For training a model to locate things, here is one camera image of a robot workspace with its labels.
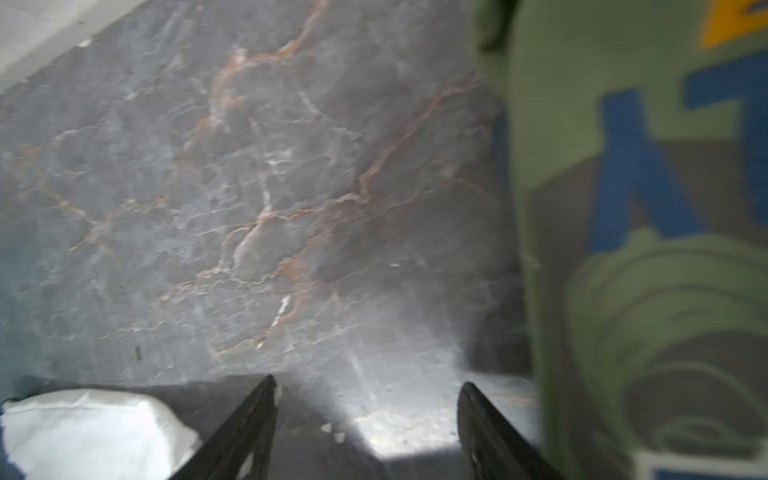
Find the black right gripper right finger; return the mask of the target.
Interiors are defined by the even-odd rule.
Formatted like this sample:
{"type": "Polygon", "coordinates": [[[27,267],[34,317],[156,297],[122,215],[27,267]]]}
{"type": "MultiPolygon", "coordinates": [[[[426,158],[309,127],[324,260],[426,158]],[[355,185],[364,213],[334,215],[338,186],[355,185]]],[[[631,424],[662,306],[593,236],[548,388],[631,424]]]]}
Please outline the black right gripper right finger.
{"type": "Polygon", "coordinates": [[[564,479],[472,382],[459,392],[457,425],[475,479],[564,479]]]}

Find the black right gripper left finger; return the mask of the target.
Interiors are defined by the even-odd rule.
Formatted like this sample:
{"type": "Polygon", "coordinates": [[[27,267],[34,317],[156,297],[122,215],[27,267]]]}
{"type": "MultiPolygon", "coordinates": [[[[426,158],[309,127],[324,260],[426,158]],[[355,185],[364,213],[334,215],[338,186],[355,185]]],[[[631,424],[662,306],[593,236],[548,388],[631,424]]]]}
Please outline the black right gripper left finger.
{"type": "Polygon", "coordinates": [[[268,375],[171,479],[265,479],[277,417],[278,384],[268,375]]]}

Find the white tank top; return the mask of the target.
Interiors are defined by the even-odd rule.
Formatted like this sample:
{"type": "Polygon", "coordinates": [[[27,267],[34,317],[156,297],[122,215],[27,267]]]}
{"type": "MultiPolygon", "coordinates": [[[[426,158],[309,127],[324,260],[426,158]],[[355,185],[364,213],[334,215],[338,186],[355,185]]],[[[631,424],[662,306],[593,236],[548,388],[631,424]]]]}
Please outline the white tank top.
{"type": "Polygon", "coordinates": [[[201,446],[162,401],[62,390],[2,406],[2,448],[25,479],[168,479],[201,446]]]}

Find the green tank top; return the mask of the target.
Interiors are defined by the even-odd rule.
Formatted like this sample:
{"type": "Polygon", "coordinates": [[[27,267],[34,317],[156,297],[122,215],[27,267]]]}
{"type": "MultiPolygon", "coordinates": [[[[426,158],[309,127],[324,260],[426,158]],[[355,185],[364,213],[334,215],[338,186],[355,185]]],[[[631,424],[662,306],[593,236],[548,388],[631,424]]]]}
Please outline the green tank top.
{"type": "Polygon", "coordinates": [[[547,458],[767,475],[767,5],[479,1],[547,458]]]}

